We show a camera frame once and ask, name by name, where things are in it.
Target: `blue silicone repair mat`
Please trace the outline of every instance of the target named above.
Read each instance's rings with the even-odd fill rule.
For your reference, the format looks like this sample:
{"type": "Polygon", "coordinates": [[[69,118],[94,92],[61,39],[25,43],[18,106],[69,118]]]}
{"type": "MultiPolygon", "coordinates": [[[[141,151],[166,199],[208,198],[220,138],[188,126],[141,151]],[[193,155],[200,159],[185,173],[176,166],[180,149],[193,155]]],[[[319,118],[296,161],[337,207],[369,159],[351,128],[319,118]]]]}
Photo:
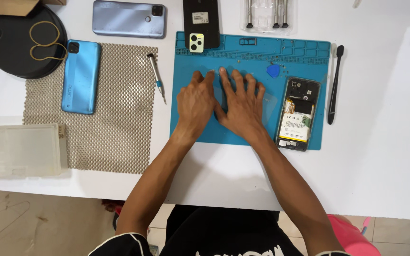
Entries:
{"type": "MultiPolygon", "coordinates": [[[[319,100],[308,146],[308,149],[319,150],[322,143],[329,56],[330,42],[233,35],[221,35],[219,48],[205,49],[202,53],[191,53],[189,49],[185,48],[185,33],[177,32],[170,135],[175,129],[179,117],[176,96],[181,87],[189,84],[195,70],[202,72],[203,76],[211,69],[216,70],[213,81],[214,95],[223,109],[227,109],[218,73],[219,67],[225,67],[229,74],[234,69],[239,70],[243,76],[251,73],[255,79],[265,85],[262,122],[273,138],[277,132],[288,77],[293,76],[320,82],[319,100]],[[272,78],[266,72],[266,68],[271,65],[280,66],[280,73],[276,78],[272,78]]],[[[208,125],[197,141],[248,145],[241,137],[220,125],[214,115],[211,116],[208,125]]]]}

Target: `person's left hand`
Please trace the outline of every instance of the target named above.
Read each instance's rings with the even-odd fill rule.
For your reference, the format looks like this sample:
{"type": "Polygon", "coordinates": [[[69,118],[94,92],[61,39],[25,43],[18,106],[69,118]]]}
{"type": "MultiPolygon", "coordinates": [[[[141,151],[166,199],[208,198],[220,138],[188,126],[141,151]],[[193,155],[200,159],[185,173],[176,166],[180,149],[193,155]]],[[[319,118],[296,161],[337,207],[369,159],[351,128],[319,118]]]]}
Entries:
{"type": "Polygon", "coordinates": [[[189,142],[195,142],[205,129],[213,109],[220,108],[213,92],[214,70],[205,78],[200,71],[194,71],[188,86],[181,88],[177,96],[178,124],[174,133],[189,142]]]}

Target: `plastic storage box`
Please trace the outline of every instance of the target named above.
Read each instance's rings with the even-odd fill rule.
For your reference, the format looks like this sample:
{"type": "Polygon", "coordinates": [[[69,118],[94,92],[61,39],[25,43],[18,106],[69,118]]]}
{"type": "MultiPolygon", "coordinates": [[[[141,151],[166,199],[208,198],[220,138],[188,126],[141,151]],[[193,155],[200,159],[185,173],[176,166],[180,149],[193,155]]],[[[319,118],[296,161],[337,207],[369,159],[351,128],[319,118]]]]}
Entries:
{"type": "Polygon", "coordinates": [[[54,176],[66,170],[65,125],[0,126],[0,177],[54,176]]]}

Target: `forearm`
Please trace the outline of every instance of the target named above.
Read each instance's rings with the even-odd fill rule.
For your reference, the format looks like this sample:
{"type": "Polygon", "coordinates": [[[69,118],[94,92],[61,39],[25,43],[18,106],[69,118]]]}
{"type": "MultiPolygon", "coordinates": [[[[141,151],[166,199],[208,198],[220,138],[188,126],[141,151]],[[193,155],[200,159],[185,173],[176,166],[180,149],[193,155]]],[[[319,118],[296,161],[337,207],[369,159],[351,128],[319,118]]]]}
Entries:
{"type": "Polygon", "coordinates": [[[251,146],[259,155],[279,204],[297,226],[308,247],[308,237],[331,237],[341,249],[319,199],[298,171],[279,151],[266,131],[255,133],[251,146]]]}
{"type": "Polygon", "coordinates": [[[175,172],[194,141],[174,132],[159,155],[145,170],[124,203],[116,234],[136,232],[145,236],[167,196],[175,172]]]}

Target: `rubber band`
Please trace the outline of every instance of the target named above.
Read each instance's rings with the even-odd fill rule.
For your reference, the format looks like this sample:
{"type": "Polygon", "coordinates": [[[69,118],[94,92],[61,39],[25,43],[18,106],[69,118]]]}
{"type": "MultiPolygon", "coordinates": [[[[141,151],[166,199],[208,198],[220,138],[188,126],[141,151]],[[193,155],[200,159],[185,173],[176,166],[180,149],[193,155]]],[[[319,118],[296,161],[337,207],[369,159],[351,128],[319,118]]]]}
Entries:
{"type": "Polygon", "coordinates": [[[52,22],[44,20],[44,21],[39,21],[39,22],[37,22],[36,24],[32,25],[31,28],[30,28],[30,38],[31,38],[31,40],[32,40],[34,43],[36,43],[36,45],[33,46],[33,47],[31,47],[31,49],[30,49],[31,58],[33,58],[33,59],[35,59],[35,60],[37,60],[37,61],[43,61],[43,60],[46,60],[46,59],[64,60],[64,59],[67,58],[67,55],[68,55],[68,53],[67,53],[67,48],[66,48],[64,45],[62,45],[62,44],[60,44],[60,43],[57,43],[57,42],[58,42],[58,39],[60,38],[60,30],[59,30],[58,27],[57,27],[55,24],[53,24],[52,22]],[[56,37],[56,39],[55,39],[53,42],[51,42],[51,43],[49,43],[49,44],[46,44],[46,45],[41,45],[40,43],[36,42],[36,41],[33,39],[33,36],[31,35],[31,32],[33,31],[33,28],[34,28],[35,26],[41,24],[41,23],[50,23],[50,24],[52,24],[52,25],[56,28],[56,31],[58,32],[58,36],[56,37]],[[64,56],[63,58],[61,58],[61,59],[60,59],[60,58],[55,58],[55,57],[45,57],[45,58],[43,58],[43,59],[37,59],[37,58],[35,58],[35,57],[33,56],[33,49],[34,49],[34,48],[36,48],[36,47],[38,47],[38,46],[49,47],[49,46],[52,46],[52,45],[60,45],[60,46],[62,46],[62,47],[65,49],[65,56],[64,56]]]}

